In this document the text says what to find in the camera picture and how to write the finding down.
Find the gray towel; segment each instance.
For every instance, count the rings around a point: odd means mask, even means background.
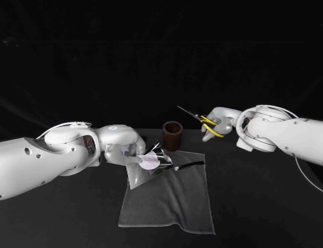
[[[173,166],[205,161],[193,152],[164,151]],[[177,224],[189,233],[213,234],[205,165],[167,170],[135,189],[127,187],[120,227],[161,227]]]

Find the wire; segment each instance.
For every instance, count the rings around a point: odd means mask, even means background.
[[[281,107],[271,106],[271,105],[262,105],[262,106],[271,107],[271,108],[278,109],[278,110],[282,110],[284,112],[288,112],[295,118],[298,118],[288,110],[285,110],[285,109],[281,108]],[[304,174],[304,172],[303,172],[303,170],[301,170],[301,167],[300,167],[300,165],[298,165],[298,162],[297,162],[297,168],[298,168],[298,170],[301,171],[301,174],[303,174],[303,176],[305,177],[305,179],[308,180],[308,182],[311,183],[311,185],[323,192],[323,189],[320,189],[320,187],[310,181],[308,177],[305,176],[305,174]]]
[[[55,128],[58,128],[60,126],[66,126],[66,125],[75,124],[75,123],[79,123],[79,122],[66,122],[63,124],[59,124],[59,125],[53,126],[50,129],[47,129],[45,131],[45,133],[36,139],[42,138]]]

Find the dark backdrop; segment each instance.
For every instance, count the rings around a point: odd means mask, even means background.
[[[323,120],[323,5],[0,1],[0,141],[256,104]]]

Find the clear plastic film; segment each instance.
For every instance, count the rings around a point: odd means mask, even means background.
[[[173,168],[173,161],[164,154],[158,141],[154,142],[144,155],[137,155],[137,157],[141,159],[141,163],[125,166],[130,189],[134,189],[157,175]]]

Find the black table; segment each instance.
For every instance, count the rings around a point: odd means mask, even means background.
[[[137,132],[147,146],[161,138],[158,129]],[[323,193],[291,156],[248,152],[236,140],[233,132],[203,143],[199,130],[183,131],[180,150],[205,153],[216,236],[118,227],[127,172],[102,162],[0,201],[0,247],[323,247]]]

